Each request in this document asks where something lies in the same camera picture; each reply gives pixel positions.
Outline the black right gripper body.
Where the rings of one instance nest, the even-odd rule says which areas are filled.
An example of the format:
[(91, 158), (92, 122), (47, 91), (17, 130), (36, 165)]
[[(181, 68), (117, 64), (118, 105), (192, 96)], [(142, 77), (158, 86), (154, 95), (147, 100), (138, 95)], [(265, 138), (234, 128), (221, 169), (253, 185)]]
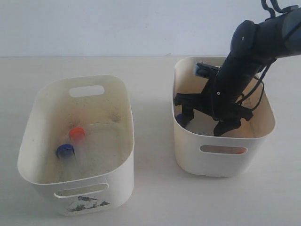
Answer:
[(220, 69), (207, 79), (200, 93), (177, 93), (174, 98), (176, 106), (187, 105), (200, 111), (215, 121), (227, 119), (250, 120), (252, 110), (237, 103), (251, 79), (253, 72), (244, 69)]

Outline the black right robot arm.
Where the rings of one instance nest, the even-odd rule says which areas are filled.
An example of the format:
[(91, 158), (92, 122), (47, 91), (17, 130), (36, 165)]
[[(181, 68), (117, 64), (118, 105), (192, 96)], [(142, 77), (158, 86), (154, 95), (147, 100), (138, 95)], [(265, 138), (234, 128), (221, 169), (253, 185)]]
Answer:
[(182, 111), (176, 121), (186, 127), (200, 111), (217, 122), (214, 135), (221, 136), (238, 129), (241, 120), (253, 117), (253, 108), (242, 103), (248, 98), (244, 90), (258, 73), (265, 75), (279, 58), (301, 53), (301, 9), (297, 5), (280, 8), (273, 0), (262, 7), (270, 16), (261, 23), (242, 22), (235, 30), (230, 53), (220, 67), (197, 63), (195, 74), (207, 79), (200, 93), (181, 94), (174, 97), (174, 104)]

